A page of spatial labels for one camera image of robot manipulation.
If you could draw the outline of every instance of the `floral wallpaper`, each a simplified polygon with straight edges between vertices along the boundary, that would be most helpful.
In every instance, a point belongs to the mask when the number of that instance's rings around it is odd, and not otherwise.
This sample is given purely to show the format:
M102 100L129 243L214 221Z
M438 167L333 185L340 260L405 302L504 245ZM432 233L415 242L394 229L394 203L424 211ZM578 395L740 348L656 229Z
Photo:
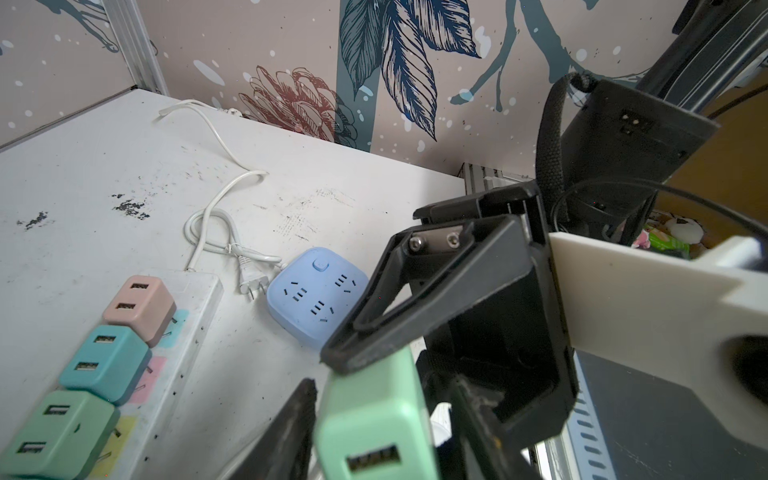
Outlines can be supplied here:
M0 146L134 84L101 0L0 2Z
M138 4L176 98L450 174L471 161L533 176L551 84L636 84L685 0Z

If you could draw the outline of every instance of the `black fabric strap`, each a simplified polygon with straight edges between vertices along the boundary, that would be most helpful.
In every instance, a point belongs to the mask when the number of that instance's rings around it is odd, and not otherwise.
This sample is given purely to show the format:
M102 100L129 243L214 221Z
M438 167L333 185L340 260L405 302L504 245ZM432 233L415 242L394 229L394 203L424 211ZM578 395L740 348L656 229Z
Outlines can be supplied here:
M598 86L598 80L590 74L569 73L552 85L544 113L541 115L541 125L538 128L536 140L536 184L541 190L545 211L550 211L554 202L564 192L563 151L560 145L560 127L563 118L563 103L571 84L584 93L591 93ZM562 208L558 221L567 222L567 209Z

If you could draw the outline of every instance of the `green usb charger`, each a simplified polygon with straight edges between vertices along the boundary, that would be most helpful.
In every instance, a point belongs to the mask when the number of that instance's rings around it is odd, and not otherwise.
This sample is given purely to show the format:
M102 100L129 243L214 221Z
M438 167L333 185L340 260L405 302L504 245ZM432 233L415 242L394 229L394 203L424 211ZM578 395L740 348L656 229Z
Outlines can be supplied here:
M93 468L120 412L88 392L45 396L0 456L0 473L73 480Z
M432 428L406 347L328 377L314 444L327 480L438 480Z

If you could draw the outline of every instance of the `white tabletop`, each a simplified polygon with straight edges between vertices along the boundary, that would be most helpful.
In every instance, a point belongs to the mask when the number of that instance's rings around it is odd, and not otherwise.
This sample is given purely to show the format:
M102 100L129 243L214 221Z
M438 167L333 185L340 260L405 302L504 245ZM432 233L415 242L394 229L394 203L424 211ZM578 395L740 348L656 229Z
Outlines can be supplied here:
M174 102L132 91L0 153L0 447L126 278L184 268L193 249L184 221L243 172L194 112L157 119ZM241 182L219 207L247 247L287 260L328 247L370 275L389 237L415 224L414 209L464 194L457 177L209 117L243 162L270 172L257 186ZM126 200L143 206L114 209ZM204 252L197 270L219 275L224 297L158 452L157 478L213 478L303 377L322 388L328 373L271 319L263 297L237 292L234 258Z

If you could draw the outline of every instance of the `white power strip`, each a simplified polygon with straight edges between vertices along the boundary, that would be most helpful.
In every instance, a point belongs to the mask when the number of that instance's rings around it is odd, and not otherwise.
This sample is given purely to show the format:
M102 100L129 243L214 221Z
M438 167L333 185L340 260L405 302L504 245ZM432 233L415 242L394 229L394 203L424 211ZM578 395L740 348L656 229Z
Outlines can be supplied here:
M208 333L223 294L211 273L148 270L142 275L163 280L176 302L176 313L136 385L122 406L120 419L88 478L134 480L147 477L176 402Z

